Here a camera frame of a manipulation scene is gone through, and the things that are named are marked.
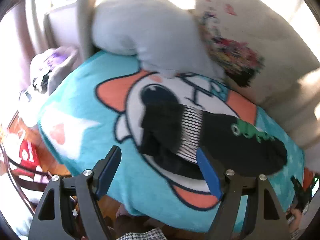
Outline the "red white printed bag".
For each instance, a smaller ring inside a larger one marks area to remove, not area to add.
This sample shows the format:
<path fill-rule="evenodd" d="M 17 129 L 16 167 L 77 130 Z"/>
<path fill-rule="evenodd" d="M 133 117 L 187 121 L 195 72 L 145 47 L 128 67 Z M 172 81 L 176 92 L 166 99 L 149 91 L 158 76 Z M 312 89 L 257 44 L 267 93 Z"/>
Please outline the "red white printed bag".
<path fill-rule="evenodd" d="M 41 167 L 35 135 L 36 132 L 19 119 L 1 124 L 1 143 L 7 155 L 9 170 L 22 187 L 31 189 L 28 184 L 34 183 L 35 190 L 39 190 L 49 183 L 51 175 Z"/>

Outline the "turquoise cartoon fleece blanket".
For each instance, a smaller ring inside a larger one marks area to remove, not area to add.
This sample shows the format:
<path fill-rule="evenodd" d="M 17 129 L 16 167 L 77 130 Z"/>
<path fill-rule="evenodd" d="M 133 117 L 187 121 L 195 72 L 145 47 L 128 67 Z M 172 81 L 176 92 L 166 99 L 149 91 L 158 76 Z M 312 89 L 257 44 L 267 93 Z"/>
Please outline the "turquoise cartoon fleece blanket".
<path fill-rule="evenodd" d="M 100 51 L 48 98 L 41 109 L 39 132 L 55 159 L 75 176 L 92 168 L 112 146 L 119 146 L 121 162 L 107 193 L 111 198 L 132 215 L 207 232 L 219 205 L 202 177 L 169 171 L 151 152 L 139 152 L 145 106 L 164 100 L 236 116 L 259 133 L 281 140 L 287 164 L 268 179 L 281 207 L 289 207 L 295 194 L 290 179 L 303 179 L 304 152 L 262 108 L 217 79 L 194 73 L 167 79 L 142 70 L 135 56 Z"/>

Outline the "white purple clothes pile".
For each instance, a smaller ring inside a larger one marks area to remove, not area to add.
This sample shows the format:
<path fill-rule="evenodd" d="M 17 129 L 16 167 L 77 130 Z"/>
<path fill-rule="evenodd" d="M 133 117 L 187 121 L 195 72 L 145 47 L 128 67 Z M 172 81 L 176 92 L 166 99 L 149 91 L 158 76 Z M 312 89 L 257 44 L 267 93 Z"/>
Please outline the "white purple clothes pile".
<path fill-rule="evenodd" d="M 18 114 L 27 127 L 35 127 L 48 97 L 72 72 L 78 49 L 61 46 L 37 54 L 30 64 L 30 86 L 20 92 Z"/>

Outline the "cream floral pillow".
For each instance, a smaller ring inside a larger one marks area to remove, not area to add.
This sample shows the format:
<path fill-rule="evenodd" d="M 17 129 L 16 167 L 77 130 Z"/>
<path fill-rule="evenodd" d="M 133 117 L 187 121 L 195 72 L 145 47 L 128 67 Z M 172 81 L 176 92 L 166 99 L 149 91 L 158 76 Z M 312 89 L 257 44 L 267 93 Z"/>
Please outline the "cream floral pillow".
<path fill-rule="evenodd" d="M 228 83 L 302 148 L 319 142 L 319 27 L 304 0 L 196 0 Z"/>

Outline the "grey plush pillow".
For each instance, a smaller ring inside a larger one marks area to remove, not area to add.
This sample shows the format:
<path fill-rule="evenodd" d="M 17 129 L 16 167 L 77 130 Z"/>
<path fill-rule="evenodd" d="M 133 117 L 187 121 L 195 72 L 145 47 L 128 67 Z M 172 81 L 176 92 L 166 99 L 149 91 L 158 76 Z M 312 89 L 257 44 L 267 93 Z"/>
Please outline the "grey plush pillow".
<path fill-rule="evenodd" d="M 141 68 L 166 78 L 196 73 L 223 79 L 193 16 L 168 0 L 106 0 L 94 10 L 92 41 L 109 53 L 136 55 Z"/>

